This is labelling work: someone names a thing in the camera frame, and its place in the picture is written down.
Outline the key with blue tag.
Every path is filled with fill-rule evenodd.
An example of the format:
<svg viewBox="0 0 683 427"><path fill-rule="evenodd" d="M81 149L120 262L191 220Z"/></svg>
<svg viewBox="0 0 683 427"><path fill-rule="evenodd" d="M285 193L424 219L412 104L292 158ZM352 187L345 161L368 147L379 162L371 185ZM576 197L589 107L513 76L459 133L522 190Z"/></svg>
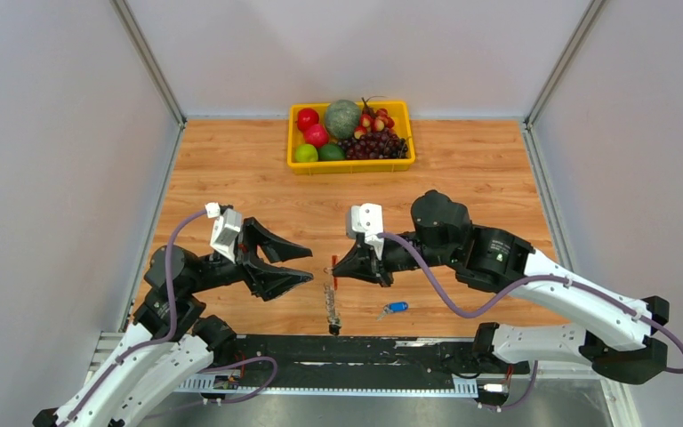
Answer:
<svg viewBox="0 0 683 427"><path fill-rule="evenodd" d="M382 320L384 317L390 314L395 314L399 312L404 312L409 309L407 302L392 302L383 306L382 312L376 318L377 321Z"/></svg>

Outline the metal key organizer with rings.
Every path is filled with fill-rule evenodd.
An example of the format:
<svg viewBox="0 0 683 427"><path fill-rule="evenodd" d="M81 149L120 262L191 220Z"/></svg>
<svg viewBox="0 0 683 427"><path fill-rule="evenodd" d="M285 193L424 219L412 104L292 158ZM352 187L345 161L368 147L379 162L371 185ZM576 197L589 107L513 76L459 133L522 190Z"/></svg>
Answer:
<svg viewBox="0 0 683 427"><path fill-rule="evenodd" d="M336 308L336 295L338 290L338 279L333 274L333 268L338 262L338 256L334 254L331 257L331 266L324 268L324 273L328 276L324 283L325 309L326 321L328 324L328 332L333 336L338 336L342 329L342 321L339 311Z"/></svg>

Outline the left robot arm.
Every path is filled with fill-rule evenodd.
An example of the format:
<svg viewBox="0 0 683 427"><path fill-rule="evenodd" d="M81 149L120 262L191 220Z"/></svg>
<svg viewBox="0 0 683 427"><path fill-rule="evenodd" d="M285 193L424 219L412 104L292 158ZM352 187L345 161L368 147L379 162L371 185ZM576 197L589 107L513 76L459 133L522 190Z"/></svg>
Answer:
<svg viewBox="0 0 683 427"><path fill-rule="evenodd" d="M212 252L199 256L170 236L150 260L150 289L132 324L93 377L65 404L41 410L35 426L137 426L191 376L215 371L217 388L234 391L244 368L269 356L248 358L237 350L236 332L222 319L205 317L197 293L236 283L274 300L313 279L283 267L307 258L309 248L281 238L253 217L228 210L214 218Z"/></svg>

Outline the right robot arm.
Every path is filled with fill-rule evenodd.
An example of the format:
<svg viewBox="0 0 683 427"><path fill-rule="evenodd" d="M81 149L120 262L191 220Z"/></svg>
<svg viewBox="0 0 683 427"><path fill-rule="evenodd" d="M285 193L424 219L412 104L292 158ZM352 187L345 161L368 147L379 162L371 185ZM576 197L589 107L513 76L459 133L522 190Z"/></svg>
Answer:
<svg viewBox="0 0 683 427"><path fill-rule="evenodd" d="M420 270L433 280L434 268L447 267L457 281L491 294L492 302L524 299L565 319L561 326L480 325L472 358L484 371L561 362L635 385L666 371L668 347L655 338L669 316L663 298L630 298L596 285L528 241L473 223L465 205L434 189L412 203L410 214L414 229L392 234L383 228L379 205L351 207L347 232L354 244L333 275L388 287L400 271Z"/></svg>

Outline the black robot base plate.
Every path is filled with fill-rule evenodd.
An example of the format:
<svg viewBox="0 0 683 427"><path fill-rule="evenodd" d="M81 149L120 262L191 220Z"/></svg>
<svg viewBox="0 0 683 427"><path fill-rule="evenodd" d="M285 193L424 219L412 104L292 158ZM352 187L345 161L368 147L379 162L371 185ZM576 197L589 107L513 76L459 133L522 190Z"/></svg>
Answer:
<svg viewBox="0 0 683 427"><path fill-rule="evenodd" d="M249 359L244 368L216 375L218 389L238 385L304 387L446 387L450 378L477 384L527 375L514 366L472 350L470 338L415 338L331 335L240 335L224 364Z"/></svg>

